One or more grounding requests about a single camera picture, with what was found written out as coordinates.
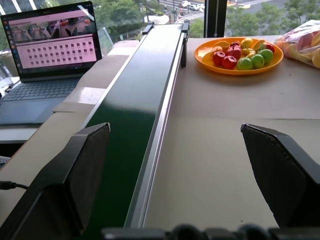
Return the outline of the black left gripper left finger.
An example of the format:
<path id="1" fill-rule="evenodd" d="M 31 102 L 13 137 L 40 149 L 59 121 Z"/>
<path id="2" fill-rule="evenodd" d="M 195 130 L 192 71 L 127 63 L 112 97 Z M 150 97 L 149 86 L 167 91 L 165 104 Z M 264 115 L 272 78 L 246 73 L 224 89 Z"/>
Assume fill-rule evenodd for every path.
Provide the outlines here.
<path id="1" fill-rule="evenodd" d="M 72 240 L 86 230 L 102 181 L 110 125 L 75 133 L 0 226 L 0 240 Z"/>

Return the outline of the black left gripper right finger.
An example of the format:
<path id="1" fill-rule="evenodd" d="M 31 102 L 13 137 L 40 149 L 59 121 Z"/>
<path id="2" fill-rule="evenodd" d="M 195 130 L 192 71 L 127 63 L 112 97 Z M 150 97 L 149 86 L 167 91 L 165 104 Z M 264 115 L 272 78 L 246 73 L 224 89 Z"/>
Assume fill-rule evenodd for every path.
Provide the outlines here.
<path id="1" fill-rule="evenodd" d="M 320 227 L 320 164 L 289 135 L 241 125 L 255 181 L 279 227 Z"/>

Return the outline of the green conveyor belt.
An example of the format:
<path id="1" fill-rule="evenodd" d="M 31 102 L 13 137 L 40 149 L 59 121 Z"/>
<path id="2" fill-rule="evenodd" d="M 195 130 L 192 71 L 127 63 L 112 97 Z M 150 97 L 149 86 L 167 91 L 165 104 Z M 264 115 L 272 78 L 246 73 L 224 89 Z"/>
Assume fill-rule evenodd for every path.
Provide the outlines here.
<path id="1" fill-rule="evenodd" d="M 141 228 L 161 152 L 177 73 L 187 63 L 190 24 L 148 24 L 84 122 L 110 124 L 109 145 L 87 228 Z"/>

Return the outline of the dark grey laptop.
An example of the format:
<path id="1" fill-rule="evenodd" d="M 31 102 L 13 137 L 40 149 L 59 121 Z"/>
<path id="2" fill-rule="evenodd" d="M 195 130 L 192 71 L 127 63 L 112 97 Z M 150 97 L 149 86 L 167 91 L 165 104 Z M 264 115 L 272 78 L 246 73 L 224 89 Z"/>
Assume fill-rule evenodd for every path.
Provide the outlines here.
<path id="1" fill-rule="evenodd" d="M 93 3 L 11 13 L 0 19 L 20 80 L 0 98 L 0 126 L 43 124 L 102 58 Z"/>

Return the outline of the green toy apple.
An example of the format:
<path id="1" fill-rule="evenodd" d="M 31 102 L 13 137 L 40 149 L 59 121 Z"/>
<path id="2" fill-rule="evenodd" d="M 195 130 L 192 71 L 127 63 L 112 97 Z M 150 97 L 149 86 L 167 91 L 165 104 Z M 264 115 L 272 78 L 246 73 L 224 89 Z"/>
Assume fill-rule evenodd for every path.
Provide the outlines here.
<path id="1" fill-rule="evenodd" d="M 240 58 L 237 61 L 236 65 L 237 70 L 239 71 L 247 71 L 247 70 L 252 70 L 253 69 L 253 63 L 250 58 L 248 57 L 243 57 Z"/>
<path id="2" fill-rule="evenodd" d="M 272 62 L 274 53 L 270 49 L 263 49 L 258 52 L 264 58 L 264 64 L 267 65 Z"/>
<path id="3" fill-rule="evenodd" d="M 250 58 L 254 69 L 261 69 L 265 65 L 265 59 L 260 54 L 255 54 Z"/>

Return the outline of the red toy apple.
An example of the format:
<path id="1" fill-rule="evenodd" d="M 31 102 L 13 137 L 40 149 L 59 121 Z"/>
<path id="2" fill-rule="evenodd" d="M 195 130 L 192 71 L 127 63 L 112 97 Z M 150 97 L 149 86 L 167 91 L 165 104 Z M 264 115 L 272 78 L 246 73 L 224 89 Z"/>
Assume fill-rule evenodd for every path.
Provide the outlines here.
<path id="1" fill-rule="evenodd" d="M 221 66 L 225 56 L 226 55 L 223 51 L 215 51 L 212 54 L 212 62 L 215 66 Z"/>
<path id="2" fill-rule="evenodd" d="M 226 70 L 233 70 L 236 67 L 237 62 L 238 62 L 238 60 L 234 56 L 226 55 L 223 58 L 221 65 Z"/>
<path id="3" fill-rule="evenodd" d="M 227 56 L 233 56 L 237 60 L 239 60 L 242 55 L 242 49 L 240 47 L 240 43 L 238 41 L 232 42 L 225 54 Z"/>

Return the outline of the orange plastic plate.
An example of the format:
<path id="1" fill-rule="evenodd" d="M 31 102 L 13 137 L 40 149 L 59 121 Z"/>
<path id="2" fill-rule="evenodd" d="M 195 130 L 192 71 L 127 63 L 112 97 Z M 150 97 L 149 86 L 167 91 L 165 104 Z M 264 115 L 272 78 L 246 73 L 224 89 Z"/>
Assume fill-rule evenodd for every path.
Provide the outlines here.
<path id="1" fill-rule="evenodd" d="M 226 75 L 254 75 L 275 68 L 282 50 L 264 38 L 225 37 L 198 46 L 194 57 L 204 68 Z"/>

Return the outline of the yellow toy banana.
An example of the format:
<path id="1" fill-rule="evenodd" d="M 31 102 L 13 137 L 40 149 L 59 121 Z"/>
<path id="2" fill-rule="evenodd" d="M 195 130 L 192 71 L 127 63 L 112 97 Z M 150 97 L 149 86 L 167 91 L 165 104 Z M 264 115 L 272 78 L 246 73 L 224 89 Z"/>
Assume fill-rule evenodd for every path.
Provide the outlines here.
<path id="1" fill-rule="evenodd" d="M 257 52 L 251 48 L 243 48 L 241 50 L 241 56 L 246 58 L 252 58 Z"/>

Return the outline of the clear bag of toy fruit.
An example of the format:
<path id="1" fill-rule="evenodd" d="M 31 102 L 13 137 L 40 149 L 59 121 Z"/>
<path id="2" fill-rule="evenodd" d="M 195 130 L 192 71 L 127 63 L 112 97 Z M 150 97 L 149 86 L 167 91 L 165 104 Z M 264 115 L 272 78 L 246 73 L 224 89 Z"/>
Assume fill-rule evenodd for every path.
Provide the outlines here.
<path id="1" fill-rule="evenodd" d="M 320 69 L 320 20 L 309 20 L 278 37 L 284 56 Z"/>

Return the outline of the orange toy fruit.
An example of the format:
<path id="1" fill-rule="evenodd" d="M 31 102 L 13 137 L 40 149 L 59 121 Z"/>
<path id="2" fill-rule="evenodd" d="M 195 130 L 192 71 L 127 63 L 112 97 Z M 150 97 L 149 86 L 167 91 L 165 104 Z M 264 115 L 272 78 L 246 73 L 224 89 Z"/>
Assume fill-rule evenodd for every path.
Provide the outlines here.
<path id="1" fill-rule="evenodd" d="M 212 53 L 215 53 L 215 52 L 224 52 L 225 53 L 228 50 L 229 46 L 230 46 L 230 44 L 228 42 L 219 41 L 213 46 L 211 52 Z"/>

